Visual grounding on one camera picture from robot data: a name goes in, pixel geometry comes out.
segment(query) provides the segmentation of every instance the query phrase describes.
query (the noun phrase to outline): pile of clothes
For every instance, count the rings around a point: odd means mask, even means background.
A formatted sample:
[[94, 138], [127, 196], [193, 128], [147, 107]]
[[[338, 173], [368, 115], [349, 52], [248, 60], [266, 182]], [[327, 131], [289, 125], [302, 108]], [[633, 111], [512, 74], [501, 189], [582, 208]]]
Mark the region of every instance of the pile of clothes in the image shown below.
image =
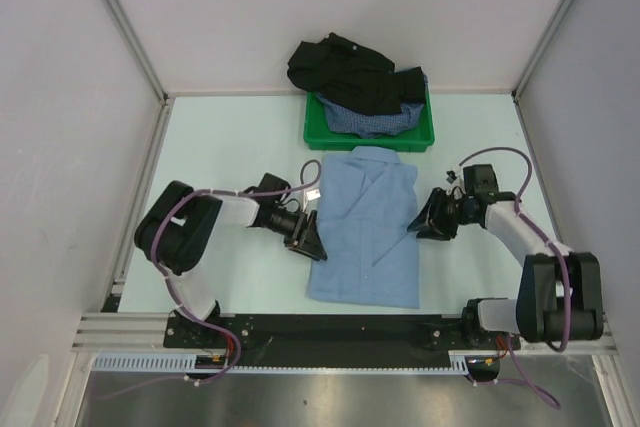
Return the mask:
[[413, 129], [426, 102], [427, 77], [420, 67], [396, 72], [384, 55], [333, 33], [317, 44], [301, 42], [287, 76], [316, 93], [332, 132], [362, 138]]

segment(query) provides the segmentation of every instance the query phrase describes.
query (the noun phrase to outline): metal floor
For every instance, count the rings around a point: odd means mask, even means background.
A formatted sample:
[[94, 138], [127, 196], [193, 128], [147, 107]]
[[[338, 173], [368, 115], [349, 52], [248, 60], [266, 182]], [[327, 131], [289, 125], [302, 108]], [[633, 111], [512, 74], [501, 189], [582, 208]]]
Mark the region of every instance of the metal floor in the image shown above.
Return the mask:
[[[563, 404], [555, 411], [529, 389], [473, 388], [464, 378], [411, 375], [234, 374], [195, 388], [157, 383], [110, 400], [97, 396], [149, 374], [91, 375], [79, 427], [548, 427], [611, 426], [590, 357], [522, 359]], [[503, 362], [501, 377], [515, 377]]]

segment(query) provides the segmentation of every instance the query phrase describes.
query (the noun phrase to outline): orange wire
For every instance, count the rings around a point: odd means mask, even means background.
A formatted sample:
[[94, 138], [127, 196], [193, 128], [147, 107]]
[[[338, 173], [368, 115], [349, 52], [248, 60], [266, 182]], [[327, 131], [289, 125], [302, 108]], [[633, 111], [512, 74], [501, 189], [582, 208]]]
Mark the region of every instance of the orange wire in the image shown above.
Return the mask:
[[505, 358], [507, 356], [507, 354], [509, 353], [509, 350], [507, 349], [507, 346], [504, 343], [504, 340], [502, 340], [502, 336], [501, 335], [496, 337], [496, 344], [498, 345], [498, 352], [500, 352], [500, 351], [504, 352], [504, 353], [500, 354], [500, 356], [498, 357], [498, 360]]

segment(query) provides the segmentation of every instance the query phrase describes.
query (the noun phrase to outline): purple cable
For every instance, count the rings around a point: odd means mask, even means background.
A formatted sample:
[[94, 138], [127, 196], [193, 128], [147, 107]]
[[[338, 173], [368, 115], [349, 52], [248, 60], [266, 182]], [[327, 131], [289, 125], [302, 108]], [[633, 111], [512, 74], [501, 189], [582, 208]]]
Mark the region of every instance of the purple cable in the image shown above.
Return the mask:
[[[316, 174], [315, 179], [313, 179], [311, 182], [305, 184], [304, 183], [304, 172], [307, 169], [307, 167], [309, 165], [311, 165], [311, 164], [315, 164], [318, 167], [318, 173]], [[165, 229], [167, 228], [167, 225], [169, 225], [169, 222], [171, 222], [171, 219], [178, 213], [178, 211], [180, 209], [182, 209], [189, 201], [191, 201], [192, 199], [194, 199], [196, 197], [202, 197], [202, 196], [205, 196], [205, 195], [225, 195], [225, 196], [231, 196], [231, 197], [236, 197], [237, 196], [237, 197], [252, 198], [252, 197], [267, 197], [267, 196], [270, 197], [270, 196], [274, 196], [274, 195], [290, 194], [290, 193], [293, 193], [293, 192], [299, 192], [299, 191], [302, 191], [302, 190], [306, 190], [306, 189], [308, 189], [310, 187], [313, 187], [320, 180], [320, 175], [321, 174], [322, 174], [322, 166], [320, 164], [320, 161], [318, 161], [316, 159], [311, 159], [311, 160], [308, 160], [307, 162], [305, 162], [302, 165], [302, 168], [300, 169], [300, 183], [301, 183], [301, 185], [299, 185], [298, 187], [292, 187], [292, 188], [289, 188], [289, 189], [272, 191], [272, 192], [252, 192], [252, 193], [235, 192], [235, 191], [231, 191], [231, 190], [214, 190], [214, 189], [199, 189], [199, 190], [195, 190], [195, 191], [191, 192], [190, 194], [186, 195], [185, 197], [183, 197], [169, 211], [167, 216], [160, 223], [160, 226], [158, 227], [158, 231], [156, 232], [156, 235], [153, 238], [153, 242], [151, 243], [151, 263], [154, 265], [154, 267], [164, 277], [164, 282], [165, 282], [165, 285], [167, 286], [167, 290], [169, 291], [169, 295], [171, 296], [171, 299], [176, 303], [176, 306], [179, 306], [178, 308], [180, 309], [182, 314], [185, 317], [187, 317], [190, 321], [192, 321], [192, 322], [194, 322], [194, 323], [196, 323], [198, 325], [201, 325], [202, 327], [206, 327], [208, 329], [215, 330], [217, 332], [220, 332], [221, 334], [224, 334], [224, 335], [227, 335], [227, 336], [231, 337], [231, 339], [233, 340], [233, 343], [236, 345], [236, 348], [237, 348], [236, 355], [234, 356], [233, 360], [228, 363], [228, 365], [226, 367], [224, 367], [220, 372], [218, 372], [215, 375], [209, 377], [208, 379], [200, 380], [199, 381], [199, 385], [210, 384], [211, 382], [214, 382], [215, 380], [217, 380], [220, 377], [222, 377], [223, 375], [225, 375], [230, 369], [235, 367], [236, 364], [238, 363], [238, 360], [240, 359], [240, 353], [242, 351], [242, 347], [241, 347], [241, 344], [240, 344], [240, 340], [238, 339], [238, 337], [236, 337], [236, 335], [233, 332], [231, 332], [230, 330], [225, 329], [223, 327], [219, 327], [217, 325], [210, 324], [209, 322], [205, 322], [204, 320], [200, 320], [198, 317], [196, 317], [192, 312], [190, 312], [182, 304], [182, 300], [180, 299], [180, 296], [176, 292], [175, 287], [173, 286], [173, 283], [171, 282], [171, 278], [169, 276], [169, 270], [166, 269], [158, 261], [158, 245], [160, 244], [160, 239], [162, 238], [162, 234], [164, 233]], [[130, 387], [126, 387], [126, 388], [124, 388], [122, 390], [118, 390], [116, 392], [112, 392], [110, 394], [99, 396], [99, 397], [96, 397], [96, 398], [100, 399], [100, 400], [107, 400], [107, 399], [111, 399], [113, 397], [117, 397], [118, 395], [126, 394], [128, 392], [132, 392], [132, 391], [137, 390], [139, 388], [146, 387], [147, 385], [155, 384], [157, 382], [163, 382], [165, 380], [176, 380], [176, 379], [184, 379], [184, 377], [183, 376], [179, 376], [179, 375], [167, 375], [167, 376], [163, 376], [163, 377], [157, 377], [155, 379], [150, 379], [150, 380], [141, 382], [139, 384], [132, 385]]]
[[131, 385], [129, 387], [125, 387], [121, 390], [116, 390], [115, 392], [111, 392], [106, 395], [96, 395], [94, 398], [97, 400], [109, 400], [114, 397], [118, 397], [122, 394], [128, 394], [129, 392], [133, 392], [134, 390], [141, 389], [142, 387], [146, 387], [147, 385], [157, 384], [159, 382], [164, 382], [165, 380], [178, 380], [184, 379], [182, 375], [164, 375], [162, 377], [154, 377], [153, 379], [145, 380], [144, 382], [137, 383], [135, 385]]
[[558, 263], [560, 264], [560, 275], [562, 276], [562, 287], [564, 289], [564, 327], [562, 329], [562, 339], [560, 341], [560, 346], [556, 347], [551, 342], [549, 342], [548, 345], [552, 350], [556, 352], [564, 352], [567, 348], [567, 344], [569, 343], [569, 336], [571, 334], [571, 283], [569, 281], [569, 268], [567, 267], [567, 262], [564, 260], [564, 256], [560, 252], [560, 249], [558, 249], [558, 247], [552, 242], [551, 238], [540, 227], [538, 227], [538, 225], [531, 218], [529, 218], [527, 214], [525, 214], [521, 210], [520, 204], [522, 200], [522, 194], [524, 194], [524, 191], [529, 185], [529, 181], [531, 180], [531, 177], [533, 175], [533, 164], [531, 163], [531, 160], [529, 159], [527, 154], [513, 147], [489, 147], [487, 149], [482, 149], [474, 152], [473, 154], [464, 158], [458, 165], [462, 167], [469, 160], [477, 157], [478, 155], [495, 151], [513, 152], [515, 154], [518, 154], [527, 162], [527, 177], [525, 178], [522, 187], [520, 187], [520, 190], [516, 194], [516, 200], [513, 204], [513, 207], [516, 211], [516, 215], [520, 217], [522, 221], [527, 224], [529, 228], [531, 228], [531, 230], [533, 230], [536, 235], [538, 235], [538, 237], [540, 237], [540, 239], [542, 239], [545, 245], [549, 247], [549, 249], [557, 257]]
[[[522, 385], [524, 387], [531, 387], [526, 380], [521, 380], [521, 379], [496, 379], [495, 381], [490, 380], [486, 382], [478, 382], [470, 375], [467, 375], [466, 377], [470, 382], [473, 382], [474, 384], [478, 384], [478, 385], [513, 384], [513, 385]], [[538, 394], [538, 396], [550, 407], [556, 410], [560, 410], [562, 408], [562, 405], [560, 404], [558, 399], [556, 399], [553, 396], [553, 394], [548, 390], [543, 389], [539, 385], [536, 385], [534, 390], [536, 394]]]
[[551, 395], [549, 392], [547, 392], [543, 388], [538, 387], [536, 384], [534, 384], [529, 378], [529, 376], [526, 374], [526, 372], [522, 368], [522, 365], [520, 364], [520, 361], [518, 360], [518, 358], [516, 357], [516, 354], [513, 351], [513, 344], [511, 343], [510, 335], [507, 336], [507, 348], [509, 349], [511, 360], [513, 360], [513, 365], [516, 366], [516, 369], [518, 369], [518, 372], [520, 372], [520, 375], [522, 376], [524, 381], [520, 379], [504, 379], [504, 380], [500, 380], [499, 382], [519, 384], [519, 385], [526, 384], [529, 387], [531, 387], [531, 389], [536, 393], [536, 395], [540, 397], [549, 407], [552, 407], [556, 410], [560, 410], [562, 408], [562, 404], [558, 401], [558, 399], [556, 399], [553, 395]]

